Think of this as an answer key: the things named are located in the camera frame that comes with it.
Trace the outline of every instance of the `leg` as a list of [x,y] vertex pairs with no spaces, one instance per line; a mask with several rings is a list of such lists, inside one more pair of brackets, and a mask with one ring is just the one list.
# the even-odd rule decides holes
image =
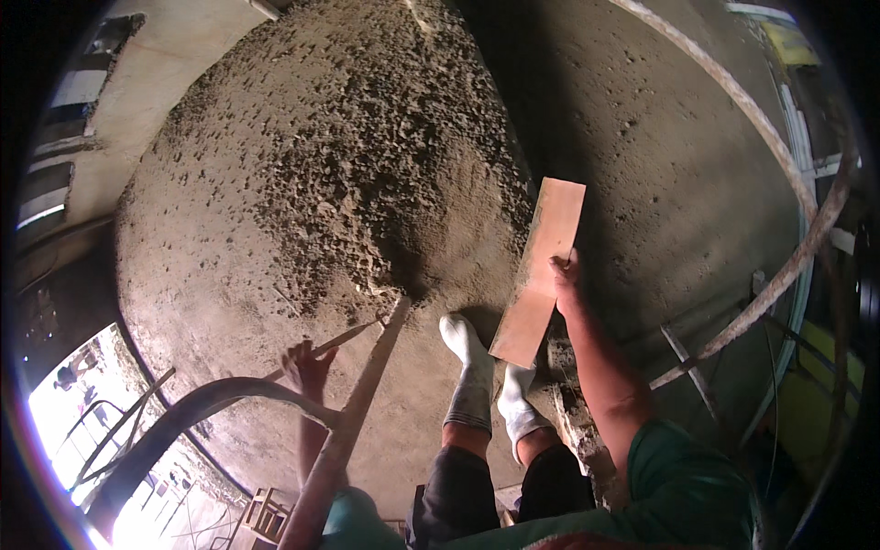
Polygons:
[[418,549],[501,526],[486,463],[495,361],[460,315],[444,316],[440,332],[462,371],[443,425],[443,448],[407,516],[407,543]]
[[518,523],[596,507],[590,478],[581,474],[577,458],[553,424],[525,399],[534,376],[534,369],[508,364],[498,400],[514,458],[528,467]]

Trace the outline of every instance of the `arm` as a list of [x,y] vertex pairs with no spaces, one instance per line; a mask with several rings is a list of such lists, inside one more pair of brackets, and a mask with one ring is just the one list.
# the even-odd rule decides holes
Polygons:
[[[330,363],[336,357],[337,351],[339,351],[338,348],[332,348],[326,352],[322,359],[318,359],[312,353],[312,342],[308,340],[297,344],[294,348],[288,348],[287,355],[281,358],[281,363],[284,373],[293,383],[293,389],[319,405],[323,405],[327,372],[330,370]],[[326,437],[327,430],[323,426],[302,415],[299,417],[297,454],[299,487],[305,485],[305,480],[308,479],[309,472],[315,466],[315,460],[324,446]]]
[[571,250],[568,261],[552,258],[550,267],[556,275],[556,308],[568,327],[583,398],[614,465],[625,479],[633,437],[654,417],[650,389],[605,335],[581,297],[577,251]]

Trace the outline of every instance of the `black shorts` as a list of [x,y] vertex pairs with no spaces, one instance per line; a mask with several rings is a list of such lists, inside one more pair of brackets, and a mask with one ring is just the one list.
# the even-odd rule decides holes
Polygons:
[[[590,478],[571,450],[557,444],[541,452],[523,479],[517,523],[596,508]],[[415,490],[407,516],[407,545],[427,548],[498,529],[495,490],[486,461],[460,447],[437,453],[427,485]]]

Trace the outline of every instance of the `white rubber boot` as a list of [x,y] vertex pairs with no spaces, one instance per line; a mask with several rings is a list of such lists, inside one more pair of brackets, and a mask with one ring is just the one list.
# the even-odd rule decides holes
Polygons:
[[504,417],[507,435],[513,444],[513,458],[523,464],[517,454],[517,443],[538,428],[552,428],[553,424],[526,400],[529,386],[535,378],[535,369],[526,369],[507,363],[504,372],[504,387],[498,398],[498,412]]
[[492,402],[492,373],[495,360],[480,343],[470,321],[458,314],[440,318],[440,334],[446,347],[461,359],[461,378],[449,412],[444,419],[480,428],[492,435],[492,419],[489,407]]

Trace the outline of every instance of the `cement mixture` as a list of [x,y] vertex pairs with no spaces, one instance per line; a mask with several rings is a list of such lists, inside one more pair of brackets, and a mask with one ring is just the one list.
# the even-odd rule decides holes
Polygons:
[[[754,268],[772,274],[796,239],[781,171],[699,68],[607,2],[523,5],[463,3],[475,42],[438,0],[295,3],[190,88],[121,201],[121,308],[150,368],[178,368],[172,402],[265,376],[302,338],[415,298],[349,465],[386,519],[427,479],[458,381],[437,321],[464,310],[489,344],[506,305],[532,214],[524,158],[536,180],[588,185],[578,243],[620,340]],[[726,29],[710,53],[772,105],[745,29],[681,11],[686,32]],[[343,347],[328,406],[344,403],[377,334]],[[245,487],[295,492],[295,419],[243,400],[197,431]],[[496,410],[493,427],[493,482],[518,483]]]

